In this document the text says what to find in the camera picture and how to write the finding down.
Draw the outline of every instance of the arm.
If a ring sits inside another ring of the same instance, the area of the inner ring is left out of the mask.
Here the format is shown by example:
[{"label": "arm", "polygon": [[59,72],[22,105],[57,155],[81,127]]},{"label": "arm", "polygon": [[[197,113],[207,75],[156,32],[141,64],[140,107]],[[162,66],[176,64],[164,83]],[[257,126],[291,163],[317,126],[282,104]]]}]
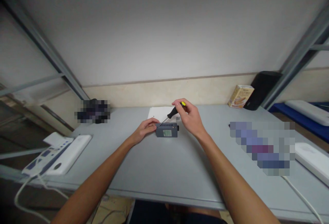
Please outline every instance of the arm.
[{"label": "arm", "polygon": [[[182,101],[186,103],[186,110],[179,104]],[[233,222],[235,224],[279,224],[278,219],[207,133],[197,107],[186,99],[175,100],[172,104],[176,106],[186,129],[196,137],[205,151]]]},{"label": "arm", "polygon": [[159,123],[155,118],[143,121],[137,130],[83,182],[51,223],[86,223],[129,150],[147,133],[156,130],[155,123]]}]

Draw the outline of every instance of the gray table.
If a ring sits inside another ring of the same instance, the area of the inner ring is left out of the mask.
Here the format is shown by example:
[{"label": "gray table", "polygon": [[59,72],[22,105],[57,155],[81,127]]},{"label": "gray table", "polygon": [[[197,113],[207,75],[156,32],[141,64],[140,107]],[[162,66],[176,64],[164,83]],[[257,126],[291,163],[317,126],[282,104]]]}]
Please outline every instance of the gray table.
[{"label": "gray table", "polygon": [[[316,220],[281,177],[266,176],[230,137],[228,124],[231,121],[279,121],[276,117],[262,108],[257,111],[234,109],[227,105],[198,108],[205,128],[218,147],[278,218]],[[77,189],[140,122],[147,119],[148,112],[149,108],[118,108],[112,110],[108,123],[80,125],[72,136],[91,134],[93,139],[66,175],[45,177],[48,184]],[[296,133],[296,142],[302,141],[311,143]],[[288,178],[323,220],[329,222],[329,188],[299,163],[296,163],[294,175]],[[180,126],[178,138],[157,138],[151,134],[135,146],[120,166],[107,193],[225,209],[210,164],[196,139],[183,125]]]}]

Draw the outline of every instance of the black speaker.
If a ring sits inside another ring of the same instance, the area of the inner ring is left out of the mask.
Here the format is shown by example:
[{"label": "black speaker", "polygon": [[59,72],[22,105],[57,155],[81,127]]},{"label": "black speaker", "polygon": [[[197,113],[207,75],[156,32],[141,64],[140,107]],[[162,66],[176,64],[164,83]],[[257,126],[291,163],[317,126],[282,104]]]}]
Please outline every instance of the black speaker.
[{"label": "black speaker", "polygon": [[259,72],[251,83],[251,86],[254,87],[255,90],[243,108],[251,111],[257,110],[281,76],[281,73],[274,71]]}]

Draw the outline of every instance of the white cable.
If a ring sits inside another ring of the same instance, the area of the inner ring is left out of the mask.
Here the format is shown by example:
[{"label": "white cable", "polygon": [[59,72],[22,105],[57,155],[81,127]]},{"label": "white cable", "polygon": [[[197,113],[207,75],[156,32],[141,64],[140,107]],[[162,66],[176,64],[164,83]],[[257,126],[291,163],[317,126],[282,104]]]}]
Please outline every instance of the white cable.
[{"label": "white cable", "polygon": [[29,209],[27,209],[27,208],[24,208],[24,207],[20,206],[20,204],[18,203],[18,197],[19,197],[20,193],[22,192],[22,190],[24,189],[24,187],[25,187],[25,186],[31,181],[31,179],[32,179],[32,178],[28,178],[28,179],[25,181],[25,183],[22,184],[21,188],[18,190],[18,192],[17,192],[17,194],[16,194],[16,196],[15,196],[15,198],[14,198],[14,204],[15,204],[15,206],[16,206],[18,209],[20,209],[20,210],[22,210],[22,211],[24,211],[24,212],[26,212],[26,213],[33,214],[33,215],[35,215],[35,216],[37,216],[37,217],[43,219],[45,222],[50,223],[50,220],[48,220],[48,219],[47,219],[46,217],[44,217],[42,214],[40,214],[40,213],[38,213],[38,212],[36,212],[36,211],[33,211],[33,210],[29,210]]},{"label": "white cable", "polygon": [[69,197],[67,195],[65,195],[63,192],[61,192],[59,189],[48,187],[46,185],[45,181],[40,176],[40,174],[38,174],[37,176],[38,176],[38,179],[40,180],[41,184],[43,185],[43,187],[45,187],[47,190],[54,190],[54,191],[58,192],[60,195],[62,195],[63,197],[65,197],[66,199],[69,199]]},{"label": "white cable", "polygon": [[315,216],[317,217],[317,219],[320,221],[321,224],[324,224],[320,215],[318,214],[318,212],[316,212],[315,208],[312,206],[312,204],[310,204],[310,202],[296,189],[296,187],[294,187],[294,185],[289,181],[289,179],[286,176],[281,176],[287,183],[288,185],[290,185],[290,187],[296,192],[296,194],[303,200],[303,202],[307,205],[307,207],[309,207],[312,212],[315,214]]}]

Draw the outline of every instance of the white power strip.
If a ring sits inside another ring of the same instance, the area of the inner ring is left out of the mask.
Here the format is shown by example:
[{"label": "white power strip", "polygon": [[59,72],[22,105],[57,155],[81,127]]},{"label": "white power strip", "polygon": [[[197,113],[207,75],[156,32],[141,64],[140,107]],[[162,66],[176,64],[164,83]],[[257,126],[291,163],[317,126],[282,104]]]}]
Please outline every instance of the white power strip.
[{"label": "white power strip", "polygon": [[315,122],[323,126],[329,126],[329,112],[305,101],[287,101],[285,104]]},{"label": "white power strip", "polygon": [[46,175],[64,175],[72,167],[76,159],[91,140],[90,135],[79,135],[63,154],[46,171]]},{"label": "white power strip", "polygon": [[60,157],[60,155],[71,145],[73,138],[61,137],[56,146],[50,146],[28,164],[22,171],[23,174],[35,177],[42,175]]},{"label": "white power strip", "polygon": [[308,143],[295,143],[295,156],[297,161],[329,187],[329,157]]}]

